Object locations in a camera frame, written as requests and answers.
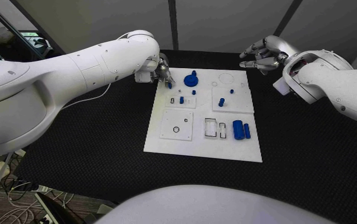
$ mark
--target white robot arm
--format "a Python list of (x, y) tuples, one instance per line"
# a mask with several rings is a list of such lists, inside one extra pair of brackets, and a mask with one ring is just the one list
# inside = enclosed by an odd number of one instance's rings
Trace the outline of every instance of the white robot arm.
[(28, 146), (75, 97), (136, 74), (175, 83), (159, 43), (145, 30), (75, 53), (31, 62), (0, 60), (0, 154)]
[(255, 53), (255, 61), (244, 68), (258, 68), (264, 74), (284, 65), (283, 77), (274, 87), (287, 95), (294, 92), (310, 104), (327, 96), (337, 111), (357, 120), (357, 70), (335, 52), (300, 52), (280, 37), (268, 36), (241, 54)]

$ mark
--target white board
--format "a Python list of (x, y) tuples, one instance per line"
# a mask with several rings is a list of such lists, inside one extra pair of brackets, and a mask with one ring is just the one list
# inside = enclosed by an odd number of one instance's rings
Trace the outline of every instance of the white board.
[[(195, 87), (188, 87), (185, 85), (185, 77), (192, 74), (196, 70), (199, 84)], [(172, 76), (176, 80), (176, 85), (169, 89), (165, 83), (159, 83), (159, 88), (156, 91), (155, 106), (150, 118), (150, 125), (147, 131), (147, 139), (145, 152), (166, 153), (178, 155), (189, 155), (209, 158), (232, 159), (238, 161), (253, 161), (263, 162), (260, 139), (255, 125), (254, 116), (254, 103), (251, 90), (248, 85), (248, 76), (245, 71), (232, 70), (209, 70), (209, 69), (188, 69), (188, 68), (170, 68)], [(227, 97), (224, 107), (235, 106), (234, 110), (217, 109), (218, 101), (214, 101), (214, 92), (219, 94), (224, 91), (224, 97)], [(170, 107), (169, 97), (176, 96), (175, 105)], [(240, 102), (235, 101), (235, 97), (245, 96), (244, 103), (241, 105), (241, 113), (237, 110)], [(196, 107), (188, 105), (188, 108), (176, 106), (178, 97), (196, 97)], [(192, 137), (188, 140), (160, 138), (165, 131), (172, 132), (173, 128), (168, 122), (166, 111), (179, 111), (175, 116), (178, 117), (178, 122), (182, 121), (182, 115), (192, 113)], [(227, 139), (206, 138), (206, 118), (217, 119), (218, 122), (218, 132), (219, 124), (227, 124)], [(234, 135), (234, 121), (242, 120), (244, 123), (250, 124), (251, 129), (251, 139), (237, 140)]]

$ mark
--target blue object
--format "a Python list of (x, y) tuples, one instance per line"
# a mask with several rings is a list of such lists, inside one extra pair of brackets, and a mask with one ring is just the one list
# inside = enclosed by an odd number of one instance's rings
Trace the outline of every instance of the blue object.
[(199, 78), (198, 78), (196, 75), (198, 75), (198, 74), (196, 74), (196, 71), (194, 70), (194, 71), (192, 71), (192, 74), (188, 75), (188, 76), (185, 77), (185, 84), (186, 84), (189, 87), (194, 87), (194, 86), (196, 86), (196, 85), (199, 84)]
[(250, 125), (248, 125), (248, 123), (244, 124), (244, 133), (245, 133), (247, 139), (251, 139), (251, 132), (250, 132)]
[(235, 139), (244, 140), (244, 123), (241, 120), (234, 121), (234, 132), (235, 132)]
[(219, 107), (224, 107), (224, 103), (225, 103), (225, 99), (221, 99), (221, 100), (219, 100), (219, 103), (218, 103), (218, 106), (219, 106)]

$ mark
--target black floor mat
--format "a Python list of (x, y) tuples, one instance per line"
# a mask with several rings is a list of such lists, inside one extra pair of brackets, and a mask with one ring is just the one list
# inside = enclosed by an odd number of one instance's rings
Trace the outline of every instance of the black floor mat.
[[(165, 53), (172, 67), (242, 69), (238, 54)], [(283, 96), (273, 86), (280, 77), (281, 70), (268, 76), (248, 70), (264, 163), (145, 153), (158, 84), (139, 84), (130, 76), (104, 97), (61, 112), (18, 176), (116, 201), (169, 185), (217, 185), (270, 196), (337, 222), (357, 222), (357, 122), (327, 98), (309, 105), (293, 94)]]

